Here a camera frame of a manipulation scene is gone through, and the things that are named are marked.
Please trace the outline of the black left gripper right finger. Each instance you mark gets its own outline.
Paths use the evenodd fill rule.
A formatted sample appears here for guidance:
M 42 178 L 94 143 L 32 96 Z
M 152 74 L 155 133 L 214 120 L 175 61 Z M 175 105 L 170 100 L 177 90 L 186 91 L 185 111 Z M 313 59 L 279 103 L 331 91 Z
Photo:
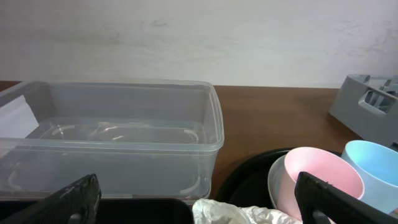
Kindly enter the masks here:
M 303 224 L 397 224 L 396 218 L 308 172 L 299 173 L 294 194 Z

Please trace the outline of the blue plastic cup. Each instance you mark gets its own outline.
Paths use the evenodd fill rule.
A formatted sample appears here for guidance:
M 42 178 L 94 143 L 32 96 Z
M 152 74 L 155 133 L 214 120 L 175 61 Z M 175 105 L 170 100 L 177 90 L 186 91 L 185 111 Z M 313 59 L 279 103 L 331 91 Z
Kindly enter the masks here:
M 374 142 L 355 140 L 345 145 L 341 158 L 364 182 L 361 201 L 390 214 L 397 209 L 397 152 Z

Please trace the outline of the white tissue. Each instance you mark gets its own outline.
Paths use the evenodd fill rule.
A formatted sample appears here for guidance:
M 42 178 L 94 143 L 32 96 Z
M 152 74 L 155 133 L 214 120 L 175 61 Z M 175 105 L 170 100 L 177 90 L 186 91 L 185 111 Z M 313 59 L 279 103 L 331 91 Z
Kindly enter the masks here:
M 192 207 L 196 224 L 302 224 L 280 210 L 266 207 L 237 207 L 210 199 L 199 199 Z

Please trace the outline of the pink plastic cup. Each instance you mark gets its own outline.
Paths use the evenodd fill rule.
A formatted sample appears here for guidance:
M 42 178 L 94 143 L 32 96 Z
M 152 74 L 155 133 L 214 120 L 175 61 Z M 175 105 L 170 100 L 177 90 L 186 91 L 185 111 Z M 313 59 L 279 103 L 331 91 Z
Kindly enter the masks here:
M 364 182 L 359 173 L 341 157 L 315 147 L 297 147 L 282 160 L 276 207 L 298 220 L 302 217 L 294 189 L 300 172 L 308 172 L 356 199 L 364 195 Z

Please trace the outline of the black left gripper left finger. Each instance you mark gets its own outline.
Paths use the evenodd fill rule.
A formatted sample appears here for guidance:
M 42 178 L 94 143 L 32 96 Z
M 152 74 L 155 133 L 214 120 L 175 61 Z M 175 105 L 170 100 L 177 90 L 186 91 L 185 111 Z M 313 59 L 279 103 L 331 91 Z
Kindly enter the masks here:
M 101 189 L 95 174 L 88 174 L 52 195 L 3 219 L 5 224 L 96 222 Z

